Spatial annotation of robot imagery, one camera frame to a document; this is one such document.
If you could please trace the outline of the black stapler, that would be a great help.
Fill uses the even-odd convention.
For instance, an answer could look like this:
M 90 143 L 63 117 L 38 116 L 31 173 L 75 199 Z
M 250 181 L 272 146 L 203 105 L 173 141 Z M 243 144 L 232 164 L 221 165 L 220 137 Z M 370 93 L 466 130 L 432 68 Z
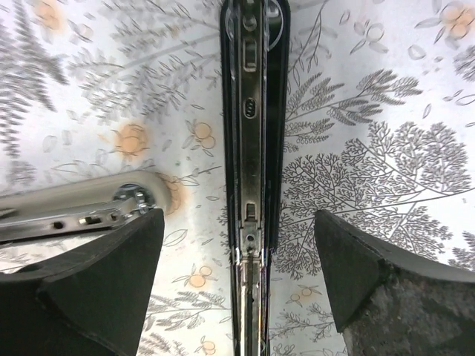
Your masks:
M 220 54 L 235 355 L 268 355 L 290 42 L 287 1 L 225 1 Z

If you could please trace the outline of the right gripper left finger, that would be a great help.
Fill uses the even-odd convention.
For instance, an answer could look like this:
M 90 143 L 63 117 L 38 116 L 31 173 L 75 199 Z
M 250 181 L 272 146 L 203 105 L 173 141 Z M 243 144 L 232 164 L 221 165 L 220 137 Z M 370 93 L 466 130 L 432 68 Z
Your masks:
M 1 274 L 2 355 L 135 355 L 164 238 L 163 211 Z

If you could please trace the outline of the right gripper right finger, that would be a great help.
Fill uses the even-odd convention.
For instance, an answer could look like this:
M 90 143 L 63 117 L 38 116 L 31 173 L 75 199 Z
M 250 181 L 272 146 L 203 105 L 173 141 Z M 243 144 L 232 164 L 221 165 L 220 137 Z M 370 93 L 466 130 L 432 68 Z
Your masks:
M 473 355 L 474 273 L 420 257 L 325 210 L 315 240 L 349 355 Z

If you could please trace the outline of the silver stapler magazine rail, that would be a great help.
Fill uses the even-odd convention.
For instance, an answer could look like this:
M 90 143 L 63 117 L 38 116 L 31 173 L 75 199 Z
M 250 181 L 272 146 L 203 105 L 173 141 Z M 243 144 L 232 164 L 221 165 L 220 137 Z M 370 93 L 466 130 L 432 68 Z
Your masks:
M 119 228 L 171 207 L 161 177 L 130 171 L 1 198 L 1 244 Z

